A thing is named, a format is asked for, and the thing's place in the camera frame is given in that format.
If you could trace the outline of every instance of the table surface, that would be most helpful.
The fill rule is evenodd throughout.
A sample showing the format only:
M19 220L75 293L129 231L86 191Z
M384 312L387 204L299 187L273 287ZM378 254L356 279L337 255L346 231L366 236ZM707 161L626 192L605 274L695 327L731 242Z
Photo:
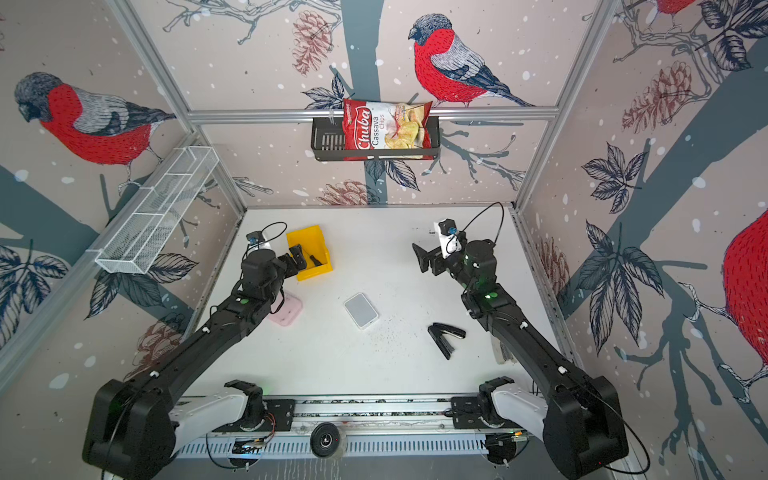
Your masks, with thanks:
M255 382L265 395L387 395L477 392L498 376L528 387L530 376L518 363L494 360L491 336L469 317L462 288L447 274L420 273L411 243L438 246L433 223L452 218L465 226L481 207L312 208L249 210L216 282L204 316L227 298L240 278L246 233L275 221L288 231L320 225L333 272L299 282L286 279L285 291L303 302L289 326L265 319L247 338L227 350L187 390L209 395L233 379ZM469 240L493 238L501 209L493 207L467 230ZM509 212L495 255L498 282L517 300L531 325L555 345L544 305L525 259ZM280 227L267 233L277 234ZM271 242L287 252L285 235ZM364 293L379 318L361 330L344 302ZM466 330L465 339L446 336L455 351L446 360L427 332L434 322Z

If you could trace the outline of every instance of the black basket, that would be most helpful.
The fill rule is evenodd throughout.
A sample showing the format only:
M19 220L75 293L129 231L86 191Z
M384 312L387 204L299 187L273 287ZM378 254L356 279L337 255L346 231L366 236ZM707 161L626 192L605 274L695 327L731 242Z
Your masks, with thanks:
M361 157L360 160L378 160L380 157L396 158L400 160L423 161L429 158L402 158L424 155L436 160L440 157L440 128L437 117L427 118L427 133L432 142L432 148L373 148L370 150L344 150L343 120L336 118L332 124L328 117L315 117L312 119L312 150L317 161L343 161L346 157Z

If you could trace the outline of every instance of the chip bag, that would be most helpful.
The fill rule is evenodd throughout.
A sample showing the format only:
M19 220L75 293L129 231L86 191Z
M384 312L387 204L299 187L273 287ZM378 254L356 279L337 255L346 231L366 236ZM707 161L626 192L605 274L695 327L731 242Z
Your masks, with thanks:
M425 126L432 102L386 104L377 101L344 101L344 138L347 150L432 148ZM431 160L432 155L392 155L380 158ZM367 160L345 157L344 160Z

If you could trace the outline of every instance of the white mesh shelf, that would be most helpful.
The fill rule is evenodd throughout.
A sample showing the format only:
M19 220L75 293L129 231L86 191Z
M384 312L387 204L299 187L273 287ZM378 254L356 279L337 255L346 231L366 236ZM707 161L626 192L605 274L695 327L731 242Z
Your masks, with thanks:
M212 147L177 150L168 172L99 253L109 273L146 273L219 162Z

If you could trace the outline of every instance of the bird head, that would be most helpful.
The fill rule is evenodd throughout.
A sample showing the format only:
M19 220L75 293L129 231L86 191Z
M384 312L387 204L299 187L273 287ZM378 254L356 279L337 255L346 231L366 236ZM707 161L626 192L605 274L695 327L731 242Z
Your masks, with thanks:
M61 79L43 71L36 71L22 78L16 84L14 96L18 111L26 121L39 118L41 121L51 121L53 116L48 108L48 94L61 85Z
M427 40L429 40L429 36L441 28L451 29L453 25L451 25L451 21L445 15L430 13L416 20L410 33L408 33L408 39L413 39L423 47Z

